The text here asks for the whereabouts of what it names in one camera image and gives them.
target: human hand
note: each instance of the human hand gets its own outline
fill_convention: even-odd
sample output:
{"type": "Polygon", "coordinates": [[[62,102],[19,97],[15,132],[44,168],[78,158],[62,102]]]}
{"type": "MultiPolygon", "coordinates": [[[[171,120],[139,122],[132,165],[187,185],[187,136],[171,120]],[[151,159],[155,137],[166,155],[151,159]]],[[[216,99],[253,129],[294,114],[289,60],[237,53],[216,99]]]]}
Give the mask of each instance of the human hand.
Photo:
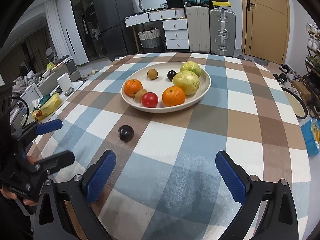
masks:
{"type": "MultiPolygon", "coordinates": [[[[27,159],[31,164],[34,164],[36,162],[36,158],[32,157],[32,156],[28,156],[27,155],[27,159]]],[[[0,189],[0,192],[2,193],[2,195],[6,198],[6,199],[17,199],[17,195],[11,191],[9,191],[6,187],[2,186],[2,188],[0,189]]],[[[30,206],[33,207],[37,204],[37,202],[34,202],[30,199],[23,199],[23,203],[26,206],[30,206]]]]}

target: wooden door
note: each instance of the wooden door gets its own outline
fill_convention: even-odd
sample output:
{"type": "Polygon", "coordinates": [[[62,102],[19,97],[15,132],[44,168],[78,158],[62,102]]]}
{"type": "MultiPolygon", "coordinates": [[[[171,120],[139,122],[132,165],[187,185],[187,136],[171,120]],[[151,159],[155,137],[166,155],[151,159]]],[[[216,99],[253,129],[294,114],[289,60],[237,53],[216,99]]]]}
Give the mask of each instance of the wooden door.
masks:
{"type": "Polygon", "coordinates": [[[245,2],[244,54],[281,64],[287,49],[290,20],[287,0],[245,0],[245,2]]]}

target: door frame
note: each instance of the door frame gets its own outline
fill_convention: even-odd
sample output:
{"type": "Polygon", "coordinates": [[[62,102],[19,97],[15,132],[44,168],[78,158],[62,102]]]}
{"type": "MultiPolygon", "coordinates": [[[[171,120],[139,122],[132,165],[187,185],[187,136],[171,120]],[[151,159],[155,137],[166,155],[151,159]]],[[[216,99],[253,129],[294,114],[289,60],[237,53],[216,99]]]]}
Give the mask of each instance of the door frame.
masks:
{"type": "MultiPolygon", "coordinates": [[[[289,0],[287,0],[287,8],[288,8],[288,27],[287,27],[287,38],[284,46],[284,57],[282,63],[285,62],[287,52],[288,52],[288,44],[289,44],[289,35],[290,35],[290,4],[289,0]]],[[[247,0],[242,0],[242,44],[241,49],[244,54],[245,41],[247,36],[247,0]]]]}

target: dark purple fruit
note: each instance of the dark purple fruit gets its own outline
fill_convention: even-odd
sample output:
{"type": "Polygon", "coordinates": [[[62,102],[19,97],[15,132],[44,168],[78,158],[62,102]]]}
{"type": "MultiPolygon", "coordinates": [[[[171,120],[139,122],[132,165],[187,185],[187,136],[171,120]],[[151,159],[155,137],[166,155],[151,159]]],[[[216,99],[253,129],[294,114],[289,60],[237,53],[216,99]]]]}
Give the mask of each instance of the dark purple fruit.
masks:
{"type": "Polygon", "coordinates": [[[168,72],[167,77],[168,77],[168,79],[172,82],[172,79],[173,79],[173,77],[174,77],[176,74],[177,74],[177,73],[176,73],[174,70],[170,70],[170,71],[168,72]]]}
{"type": "Polygon", "coordinates": [[[133,131],[132,127],[129,125],[120,126],[118,132],[119,132],[120,140],[122,140],[124,142],[130,141],[134,136],[134,131],[133,131]]]}

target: refrigerator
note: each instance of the refrigerator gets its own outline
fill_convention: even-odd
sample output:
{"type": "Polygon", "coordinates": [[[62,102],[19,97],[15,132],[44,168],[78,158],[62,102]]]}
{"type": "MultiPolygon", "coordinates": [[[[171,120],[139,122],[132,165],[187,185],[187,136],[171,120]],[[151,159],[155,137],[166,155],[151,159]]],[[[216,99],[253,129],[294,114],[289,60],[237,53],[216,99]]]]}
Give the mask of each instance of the refrigerator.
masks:
{"type": "Polygon", "coordinates": [[[132,0],[93,0],[109,59],[137,53],[132,28],[124,19],[134,14],[132,0]]]}

